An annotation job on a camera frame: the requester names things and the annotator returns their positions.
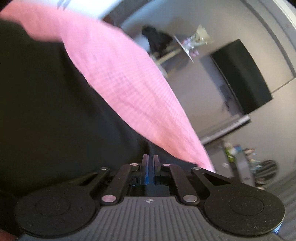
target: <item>round black disc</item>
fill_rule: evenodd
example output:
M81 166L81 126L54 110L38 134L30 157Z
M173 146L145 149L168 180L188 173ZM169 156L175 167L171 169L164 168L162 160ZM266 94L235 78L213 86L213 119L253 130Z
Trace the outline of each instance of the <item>round black disc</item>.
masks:
M95 203L80 186L54 185L23 197L15 217L25 231L44 237L60 236L86 225L95 213Z
M240 236L258 236L273 231L285 216L276 196L248 185L222 185L211 192L205 213L218 228Z

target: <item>gray wall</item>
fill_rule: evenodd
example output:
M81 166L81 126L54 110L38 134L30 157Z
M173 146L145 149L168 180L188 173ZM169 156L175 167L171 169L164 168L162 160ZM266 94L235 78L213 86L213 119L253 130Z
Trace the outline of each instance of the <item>gray wall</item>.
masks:
M170 34L187 35L202 24L215 41L201 47L200 56L194 59L194 63L188 63L168 79L197 134L231 118L222 107L224 99L218 86L223 79L209 53L240 38L271 91L294 77L269 32L240 0L154 0L122 27L135 36L145 24ZM259 160L278 161L278 180L296 167L296 81L277 91L273 97L271 102L251 114L252 123L226 139L244 148L257 147Z

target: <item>pink shirt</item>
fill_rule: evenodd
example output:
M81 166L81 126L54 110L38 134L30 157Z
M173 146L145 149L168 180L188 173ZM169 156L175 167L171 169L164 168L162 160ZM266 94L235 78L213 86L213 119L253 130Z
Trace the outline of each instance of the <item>pink shirt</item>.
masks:
M130 127L173 156L214 170L157 66L119 28L73 12L17 1L6 6L0 18L19 23L35 40L62 41L89 85Z

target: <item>pink cloth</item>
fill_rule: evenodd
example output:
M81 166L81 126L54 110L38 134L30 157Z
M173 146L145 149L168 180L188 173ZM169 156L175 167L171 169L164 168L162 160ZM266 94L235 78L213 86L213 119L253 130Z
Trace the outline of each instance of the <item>pink cloth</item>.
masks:
M183 108L148 54L120 29L73 12L12 1L0 17L39 41L63 41L88 83L118 115L173 156L213 171Z

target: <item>television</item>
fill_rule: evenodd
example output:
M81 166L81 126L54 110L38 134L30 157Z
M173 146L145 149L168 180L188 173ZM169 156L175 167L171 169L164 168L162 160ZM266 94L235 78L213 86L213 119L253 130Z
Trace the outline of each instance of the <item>television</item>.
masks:
M212 53L211 58L244 115L272 100L259 68L240 39Z

